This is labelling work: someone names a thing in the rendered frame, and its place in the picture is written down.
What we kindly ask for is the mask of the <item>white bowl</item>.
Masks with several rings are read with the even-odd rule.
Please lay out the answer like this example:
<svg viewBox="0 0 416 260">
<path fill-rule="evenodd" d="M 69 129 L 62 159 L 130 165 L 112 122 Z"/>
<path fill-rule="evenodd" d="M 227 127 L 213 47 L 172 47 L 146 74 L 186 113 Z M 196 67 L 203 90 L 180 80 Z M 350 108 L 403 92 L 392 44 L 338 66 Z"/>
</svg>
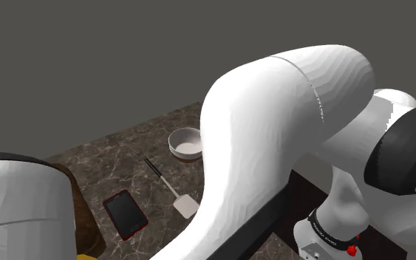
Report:
<svg viewBox="0 0 416 260">
<path fill-rule="evenodd" d="M 202 156 L 200 130 L 183 127 L 170 133 L 168 137 L 170 152 L 181 160 L 195 160 Z"/>
</svg>

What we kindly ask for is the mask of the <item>black phone with red edge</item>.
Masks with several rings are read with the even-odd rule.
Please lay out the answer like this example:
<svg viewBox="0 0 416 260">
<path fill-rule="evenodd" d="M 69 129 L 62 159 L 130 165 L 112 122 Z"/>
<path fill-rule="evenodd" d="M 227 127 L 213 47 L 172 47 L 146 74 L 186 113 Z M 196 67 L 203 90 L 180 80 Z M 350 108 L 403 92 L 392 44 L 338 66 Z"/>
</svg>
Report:
<svg viewBox="0 0 416 260">
<path fill-rule="evenodd" d="M 149 223 L 127 190 L 122 190 L 104 200 L 103 206 L 123 241 L 131 238 Z"/>
</svg>

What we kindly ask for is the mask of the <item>brown rounded object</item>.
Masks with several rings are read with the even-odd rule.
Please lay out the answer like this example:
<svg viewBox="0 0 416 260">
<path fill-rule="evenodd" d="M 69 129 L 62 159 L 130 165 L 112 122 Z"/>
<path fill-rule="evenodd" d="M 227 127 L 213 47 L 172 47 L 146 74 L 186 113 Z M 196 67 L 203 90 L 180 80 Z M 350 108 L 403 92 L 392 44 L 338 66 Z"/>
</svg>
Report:
<svg viewBox="0 0 416 260">
<path fill-rule="evenodd" d="M 77 255 L 85 254 L 98 259 L 106 250 L 106 242 L 83 197 L 75 176 L 66 166 L 60 163 L 52 163 L 51 166 L 66 174 L 71 182 Z"/>
</svg>

